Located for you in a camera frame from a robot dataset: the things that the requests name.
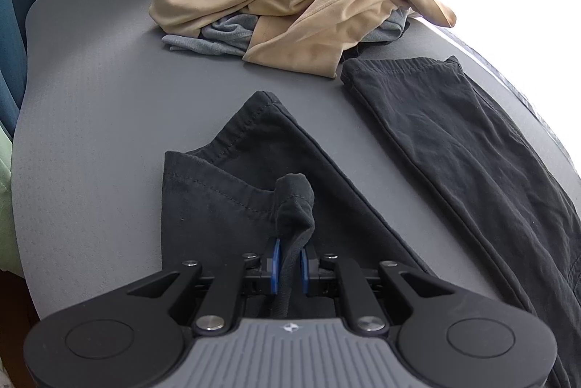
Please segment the gray garment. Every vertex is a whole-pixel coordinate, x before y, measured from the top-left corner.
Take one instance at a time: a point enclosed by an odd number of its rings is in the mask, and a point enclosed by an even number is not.
[[[393,42],[399,39],[406,27],[408,9],[394,9],[379,27],[369,32],[361,42]]]
[[[406,25],[407,12],[407,9],[395,9],[361,42],[392,42],[399,39]],[[170,50],[192,50],[203,55],[227,53],[244,56],[257,22],[258,16],[254,14],[234,13],[202,27],[202,37],[166,35],[162,41],[170,45]]]
[[[162,38],[170,50],[192,50],[203,55],[243,56],[258,22],[254,14],[235,13],[202,27],[202,37],[167,35]]]

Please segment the metal screw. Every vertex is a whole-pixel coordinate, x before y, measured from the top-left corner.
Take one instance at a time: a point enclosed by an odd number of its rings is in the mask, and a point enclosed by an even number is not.
[[[377,316],[363,316],[357,320],[357,326],[366,332],[375,332],[385,327],[385,323]]]
[[[207,316],[199,317],[196,321],[196,326],[202,330],[218,330],[224,327],[224,320],[220,316],[208,314]]]

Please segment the brown floor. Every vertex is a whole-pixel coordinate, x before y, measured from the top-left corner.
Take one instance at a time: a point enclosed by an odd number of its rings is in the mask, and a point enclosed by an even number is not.
[[[23,278],[0,271],[0,358],[15,388],[34,388],[22,347],[38,315]]]

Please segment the blue curtain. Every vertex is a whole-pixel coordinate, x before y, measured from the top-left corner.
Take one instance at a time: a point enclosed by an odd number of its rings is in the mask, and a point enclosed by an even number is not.
[[[0,122],[14,137],[26,87],[24,21],[35,0],[0,0]]]

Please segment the table surface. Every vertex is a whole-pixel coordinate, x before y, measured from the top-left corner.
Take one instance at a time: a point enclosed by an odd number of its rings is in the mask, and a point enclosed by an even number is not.
[[[28,14],[28,84],[13,145],[12,194],[24,273],[41,317],[161,268],[164,152],[208,143],[256,90],[281,99],[438,276],[497,297],[339,79],[170,52],[147,15],[150,1],[38,0]],[[456,55],[579,209],[579,178],[553,140],[449,40],[413,20],[402,39],[366,55]]]

